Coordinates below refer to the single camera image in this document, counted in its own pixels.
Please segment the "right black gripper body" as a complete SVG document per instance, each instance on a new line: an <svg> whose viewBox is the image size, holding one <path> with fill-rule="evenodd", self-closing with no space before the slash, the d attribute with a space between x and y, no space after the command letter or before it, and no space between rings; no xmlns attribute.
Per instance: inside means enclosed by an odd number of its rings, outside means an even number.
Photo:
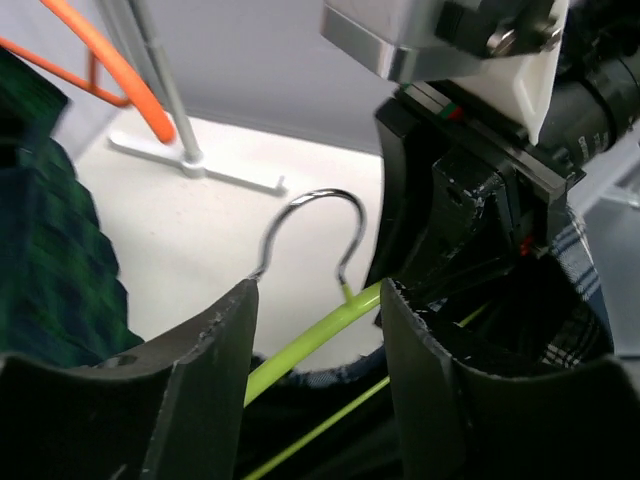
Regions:
<svg viewBox="0 0 640 480"><path fill-rule="evenodd" d="M564 148L449 81L398 88L376 111L383 193L367 279L433 300L542 256L567 224L581 178Z"/></svg>

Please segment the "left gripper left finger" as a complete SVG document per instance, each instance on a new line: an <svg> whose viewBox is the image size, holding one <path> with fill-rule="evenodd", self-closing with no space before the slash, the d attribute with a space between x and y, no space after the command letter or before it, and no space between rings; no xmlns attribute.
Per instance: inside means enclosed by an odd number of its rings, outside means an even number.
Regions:
<svg viewBox="0 0 640 480"><path fill-rule="evenodd" d="M229 479L257 321L245 279L95 367L1 359L5 479Z"/></svg>

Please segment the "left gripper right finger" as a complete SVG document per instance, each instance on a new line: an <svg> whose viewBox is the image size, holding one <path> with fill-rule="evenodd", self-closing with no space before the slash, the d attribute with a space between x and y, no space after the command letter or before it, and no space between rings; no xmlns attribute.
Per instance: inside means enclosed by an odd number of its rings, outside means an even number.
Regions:
<svg viewBox="0 0 640 480"><path fill-rule="evenodd" d="M381 312L408 479L635 479L639 365L536 365L420 317L392 280Z"/></svg>

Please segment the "navy white plaid skirt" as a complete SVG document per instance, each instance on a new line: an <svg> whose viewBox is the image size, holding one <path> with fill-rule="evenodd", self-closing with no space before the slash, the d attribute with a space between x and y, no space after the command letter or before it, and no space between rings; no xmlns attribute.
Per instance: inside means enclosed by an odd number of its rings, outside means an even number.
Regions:
<svg viewBox="0 0 640 480"><path fill-rule="evenodd" d="M425 307L537 366L573 368L613 350L583 220L570 215L551 251L506 277ZM400 479L404 475L386 352L291 370L248 407L238 479Z"/></svg>

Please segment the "lime green hanger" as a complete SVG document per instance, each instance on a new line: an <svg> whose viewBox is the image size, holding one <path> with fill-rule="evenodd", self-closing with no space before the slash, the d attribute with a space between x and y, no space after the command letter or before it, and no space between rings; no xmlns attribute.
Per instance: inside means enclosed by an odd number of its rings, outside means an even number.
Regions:
<svg viewBox="0 0 640 480"><path fill-rule="evenodd" d="M354 236L336 267L336 279L344 296L344 303L309 327L249 374L244 399L245 405L251 404L259 395L284 377L287 372L291 371L302 360L311 355L311 353L315 352L339 332L380 304L380 285L378 283L365 288L359 294L355 295L346 279L346 267L354 252L361 244L366 230L366 212L358 197L342 189L324 188L313 190L295 198L283 207L272 219L264 232L260 244L259 263L249 277L255 281L260 281L268 270L277 232L287 217L312 201L329 197L341 198L351 203L356 211L357 217ZM281 450L281 452L270 460L247 474L246 477L248 479L263 478L339 421L346 418L347 415L355 411L367 400L373 398L389 385L389 383L390 378L384 377L308 433Z"/></svg>

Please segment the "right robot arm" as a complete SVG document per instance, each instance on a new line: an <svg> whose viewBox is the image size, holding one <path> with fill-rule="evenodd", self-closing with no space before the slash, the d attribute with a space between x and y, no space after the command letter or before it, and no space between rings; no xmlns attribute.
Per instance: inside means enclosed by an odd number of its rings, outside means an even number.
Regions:
<svg viewBox="0 0 640 480"><path fill-rule="evenodd" d="M639 5L570 7L539 134L450 80L399 87L376 112L384 190L366 281L429 299L542 257L584 166L639 118Z"/></svg>

